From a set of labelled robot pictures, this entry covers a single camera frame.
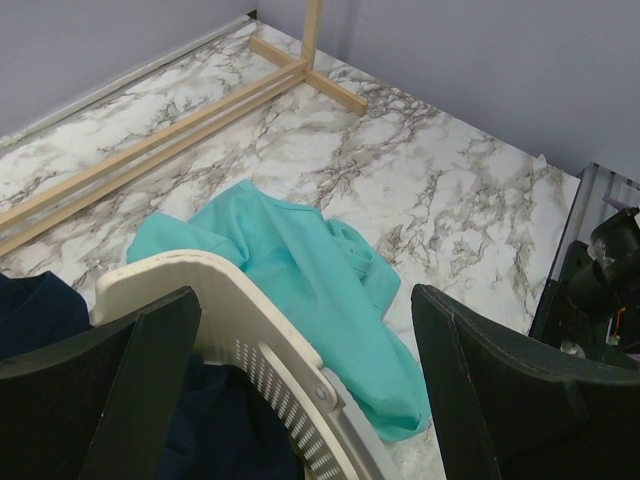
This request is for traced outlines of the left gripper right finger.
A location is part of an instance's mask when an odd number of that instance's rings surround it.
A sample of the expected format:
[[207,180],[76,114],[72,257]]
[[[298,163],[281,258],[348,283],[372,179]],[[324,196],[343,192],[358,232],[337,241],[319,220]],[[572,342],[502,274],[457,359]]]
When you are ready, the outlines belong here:
[[635,479],[639,374],[564,353],[430,285],[411,314],[449,479]]

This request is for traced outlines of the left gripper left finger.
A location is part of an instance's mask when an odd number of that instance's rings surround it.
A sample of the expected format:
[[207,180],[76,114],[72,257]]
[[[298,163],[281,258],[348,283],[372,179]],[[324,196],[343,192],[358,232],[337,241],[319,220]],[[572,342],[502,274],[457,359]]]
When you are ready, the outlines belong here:
[[2,478],[153,478],[200,318],[183,287],[2,361]]

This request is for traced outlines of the navy blue t shirt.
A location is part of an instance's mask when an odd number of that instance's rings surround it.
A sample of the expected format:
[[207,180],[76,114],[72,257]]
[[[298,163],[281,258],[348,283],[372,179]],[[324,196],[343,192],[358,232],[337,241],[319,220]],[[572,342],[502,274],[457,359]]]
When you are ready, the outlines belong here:
[[[91,331],[89,308],[51,272],[1,280],[1,363]],[[193,353],[151,479],[301,479],[275,411],[240,369]]]

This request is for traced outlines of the teal t shirt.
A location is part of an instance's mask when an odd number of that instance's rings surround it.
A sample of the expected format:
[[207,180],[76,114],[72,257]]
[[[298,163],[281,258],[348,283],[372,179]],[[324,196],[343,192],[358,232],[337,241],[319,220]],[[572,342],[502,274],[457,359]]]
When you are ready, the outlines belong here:
[[422,371],[383,322],[400,277],[354,228],[243,180],[187,221],[148,216],[126,260],[179,249],[238,267],[338,376],[382,440],[426,429],[431,409]]

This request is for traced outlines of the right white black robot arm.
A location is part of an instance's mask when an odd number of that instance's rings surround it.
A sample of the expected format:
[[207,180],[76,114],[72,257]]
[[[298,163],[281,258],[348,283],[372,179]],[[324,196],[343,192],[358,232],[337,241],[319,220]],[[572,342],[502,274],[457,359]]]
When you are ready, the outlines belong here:
[[565,287],[577,311],[569,328],[589,360],[639,369],[639,208],[619,210],[596,227],[587,252],[592,262]]

